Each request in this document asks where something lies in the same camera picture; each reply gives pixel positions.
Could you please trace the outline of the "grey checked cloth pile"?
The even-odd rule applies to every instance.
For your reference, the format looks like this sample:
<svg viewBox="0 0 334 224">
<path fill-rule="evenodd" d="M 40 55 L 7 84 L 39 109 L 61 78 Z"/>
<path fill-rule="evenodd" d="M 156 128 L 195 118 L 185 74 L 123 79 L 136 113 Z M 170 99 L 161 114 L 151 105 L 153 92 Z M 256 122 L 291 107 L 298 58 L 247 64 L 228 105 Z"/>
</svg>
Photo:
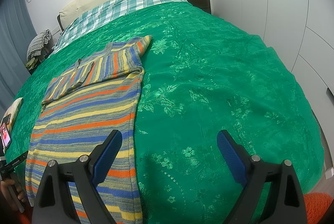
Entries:
<svg viewBox="0 0 334 224">
<path fill-rule="evenodd" d="M 27 49 L 27 63 L 25 64 L 27 70 L 33 70 L 34 67 L 45 60 L 50 52 L 48 45 L 51 38 L 51 31 L 46 29 L 31 40 Z"/>
</svg>

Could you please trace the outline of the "orange fluffy rug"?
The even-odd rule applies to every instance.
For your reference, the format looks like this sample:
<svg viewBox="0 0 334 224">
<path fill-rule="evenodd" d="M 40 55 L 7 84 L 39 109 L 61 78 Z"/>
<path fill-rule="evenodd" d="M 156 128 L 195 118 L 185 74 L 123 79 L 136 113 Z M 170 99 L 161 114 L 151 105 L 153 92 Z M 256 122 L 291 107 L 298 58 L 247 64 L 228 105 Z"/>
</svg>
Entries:
<svg viewBox="0 0 334 224">
<path fill-rule="evenodd" d="M 307 193 L 304 195 L 307 223 L 316 224 L 325 215 L 325 212 L 333 202 L 333 198 L 327 193 Z"/>
</svg>

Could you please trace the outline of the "white wardrobe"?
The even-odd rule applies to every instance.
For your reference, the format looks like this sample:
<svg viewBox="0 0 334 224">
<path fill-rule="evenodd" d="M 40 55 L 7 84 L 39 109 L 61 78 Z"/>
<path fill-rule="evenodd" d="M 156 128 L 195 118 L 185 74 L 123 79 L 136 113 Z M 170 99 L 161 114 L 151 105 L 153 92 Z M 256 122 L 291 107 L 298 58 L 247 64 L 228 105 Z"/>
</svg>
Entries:
<svg viewBox="0 0 334 224">
<path fill-rule="evenodd" d="M 317 119 L 333 120 L 333 0 L 212 0 L 213 13 L 272 46 Z"/>
</svg>

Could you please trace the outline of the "blue-grey curtain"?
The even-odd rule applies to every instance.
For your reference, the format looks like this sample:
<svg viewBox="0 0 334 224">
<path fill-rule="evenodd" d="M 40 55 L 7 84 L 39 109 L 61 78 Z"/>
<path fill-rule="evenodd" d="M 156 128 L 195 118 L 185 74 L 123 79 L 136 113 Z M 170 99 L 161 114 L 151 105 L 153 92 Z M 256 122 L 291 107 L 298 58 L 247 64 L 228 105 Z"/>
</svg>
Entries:
<svg viewBox="0 0 334 224">
<path fill-rule="evenodd" d="M 30 77 L 27 49 L 36 36 L 25 0 L 1 1 L 1 115 Z"/>
</svg>

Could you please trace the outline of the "dark smartphone on pillow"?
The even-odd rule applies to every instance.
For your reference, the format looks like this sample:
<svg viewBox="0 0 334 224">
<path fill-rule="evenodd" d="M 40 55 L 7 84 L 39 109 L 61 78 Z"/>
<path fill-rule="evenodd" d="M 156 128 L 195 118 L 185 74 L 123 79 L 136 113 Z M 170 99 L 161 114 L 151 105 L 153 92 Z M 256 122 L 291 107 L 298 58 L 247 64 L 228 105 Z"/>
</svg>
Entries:
<svg viewBox="0 0 334 224">
<path fill-rule="evenodd" d="M 11 118 L 11 114 L 4 116 L 2 119 L 2 124 L 4 123 L 5 125 L 8 125 L 10 122 L 10 118 Z"/>
</svg>

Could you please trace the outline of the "green floral bedspread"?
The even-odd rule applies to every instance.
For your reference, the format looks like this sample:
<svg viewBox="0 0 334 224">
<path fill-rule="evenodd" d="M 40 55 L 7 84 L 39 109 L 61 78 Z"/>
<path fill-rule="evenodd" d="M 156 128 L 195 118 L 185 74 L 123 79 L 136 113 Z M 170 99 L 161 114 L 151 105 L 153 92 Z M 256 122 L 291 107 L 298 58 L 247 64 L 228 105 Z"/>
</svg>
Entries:
<svg viewBox="0 0 334 224">
<path fill-rule="evenodd" d="M 260 37 L 186 3 L 147 7 L 70 43 L 25 82 L 6 153 L 29 151 L 52 79 L 111 42 L 151 36 L 134 120 L 142 223 L 221 223 L 242 187 L 218 147 L 227 130 L 264 161 L 290 160 L 303 192 L 321 177 L 319 127 L 295 77 Z"/>
</svg>

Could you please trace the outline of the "smartphone with lit screen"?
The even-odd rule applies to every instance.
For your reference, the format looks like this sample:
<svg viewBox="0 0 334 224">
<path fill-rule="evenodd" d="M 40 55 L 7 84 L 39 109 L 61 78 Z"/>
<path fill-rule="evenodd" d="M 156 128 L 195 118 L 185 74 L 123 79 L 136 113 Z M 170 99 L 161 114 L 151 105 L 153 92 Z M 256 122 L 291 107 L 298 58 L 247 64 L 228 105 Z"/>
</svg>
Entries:
<svg viewBox="0 0 334 224">
<path fill-rule="evenodd" d="M 12 140 L 11 140 L 10 132 L 5 123 L 2 123 L 1 128 L 0 128 L 0 133 L 1 133 L 1 139 L 2 139 L 3 145 L 5 146 L 5 148 L 8 148 L 11 145 Z"/>
</svg>

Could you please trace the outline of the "dark wooden nightstand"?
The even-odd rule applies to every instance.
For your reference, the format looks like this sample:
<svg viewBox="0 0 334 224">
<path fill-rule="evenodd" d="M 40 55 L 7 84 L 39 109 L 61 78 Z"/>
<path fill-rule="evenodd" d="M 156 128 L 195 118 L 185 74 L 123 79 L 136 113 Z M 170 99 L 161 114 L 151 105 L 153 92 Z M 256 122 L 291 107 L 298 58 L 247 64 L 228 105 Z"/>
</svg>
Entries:
<svg viewBox="0 0 334 224">
<path fill-rule="evenodd" d="M 210 0 L 187 0 L 194 7 L 203 10 L 206 13 L 211 14 L 211 2 Z"/>
</svg>

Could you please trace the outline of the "striped knitted sweater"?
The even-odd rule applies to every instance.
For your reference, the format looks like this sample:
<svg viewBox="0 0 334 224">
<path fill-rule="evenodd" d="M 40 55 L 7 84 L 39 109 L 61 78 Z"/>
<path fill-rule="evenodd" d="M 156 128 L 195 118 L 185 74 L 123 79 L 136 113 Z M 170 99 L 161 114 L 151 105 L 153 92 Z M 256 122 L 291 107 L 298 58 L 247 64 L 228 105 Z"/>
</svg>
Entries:
<svg viewBox="0 0 334 224">
<path fill-rule="evenodd" d="M 113 130 L 119 130 L 121 148 L 97 191 L 116 223 L 142 223 L 134 120 L 144 76 L 141 56 L 151 39 L 144 36 L 111 42 L 50 81 L 30 136 L 25 164 L 30 204 L 35 202 L 50 160 L 75 161 L 103 143 Z"/>
</svg>

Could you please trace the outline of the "teal plaid bed sheet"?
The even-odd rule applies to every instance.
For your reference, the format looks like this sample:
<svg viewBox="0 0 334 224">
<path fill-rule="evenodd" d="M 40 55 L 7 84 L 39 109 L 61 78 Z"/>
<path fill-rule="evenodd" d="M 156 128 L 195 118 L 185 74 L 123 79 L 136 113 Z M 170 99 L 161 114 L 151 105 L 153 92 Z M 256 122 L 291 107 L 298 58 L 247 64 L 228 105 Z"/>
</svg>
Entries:
<svg viewBox="0 0 334 224">
<path fill-rule="evenodd" d="M 133 13 L 135 11 L 171 2 L 186 2 L 187 0 L 109 0 L 75 18 L 62 32 L 53 54 L 61 51 L 74 40 L 107 25 L 109 22 Z"/>
</svg>

